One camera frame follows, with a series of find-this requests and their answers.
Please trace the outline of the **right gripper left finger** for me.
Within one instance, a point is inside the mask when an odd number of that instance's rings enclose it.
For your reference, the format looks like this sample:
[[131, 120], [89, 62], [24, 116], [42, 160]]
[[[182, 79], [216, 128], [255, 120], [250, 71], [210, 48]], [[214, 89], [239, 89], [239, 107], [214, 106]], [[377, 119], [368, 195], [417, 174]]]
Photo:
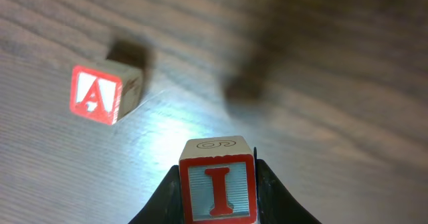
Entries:
[[128, 224], [184, 224], [178, 165], [170, 168], [151, 198]]

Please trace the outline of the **red A block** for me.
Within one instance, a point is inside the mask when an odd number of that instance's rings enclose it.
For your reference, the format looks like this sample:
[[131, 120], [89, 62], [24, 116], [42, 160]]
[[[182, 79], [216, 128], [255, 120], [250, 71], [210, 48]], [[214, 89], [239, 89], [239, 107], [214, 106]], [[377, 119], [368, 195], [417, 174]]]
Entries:
[[113, 125], [140, 104], [144, 84], [141, 68], [113, 60], [76, 65], [72, 70], [72, 113]]

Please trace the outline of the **red I block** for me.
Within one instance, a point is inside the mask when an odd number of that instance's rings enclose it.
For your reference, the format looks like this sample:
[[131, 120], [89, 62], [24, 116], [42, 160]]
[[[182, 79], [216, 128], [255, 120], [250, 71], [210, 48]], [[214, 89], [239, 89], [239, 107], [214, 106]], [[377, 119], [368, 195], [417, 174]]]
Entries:
[[257, 223], [255, 157], [242, 136], [188, 140], [179, 175], [186, 224]]

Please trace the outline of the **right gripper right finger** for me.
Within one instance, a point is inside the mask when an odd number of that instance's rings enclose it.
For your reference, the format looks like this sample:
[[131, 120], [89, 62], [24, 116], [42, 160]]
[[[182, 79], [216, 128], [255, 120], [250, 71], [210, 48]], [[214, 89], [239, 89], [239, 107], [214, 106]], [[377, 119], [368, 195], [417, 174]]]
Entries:
[[260, 224], [321, 224], [287, 190], [263, 159], [255, 157], [257, 211]]

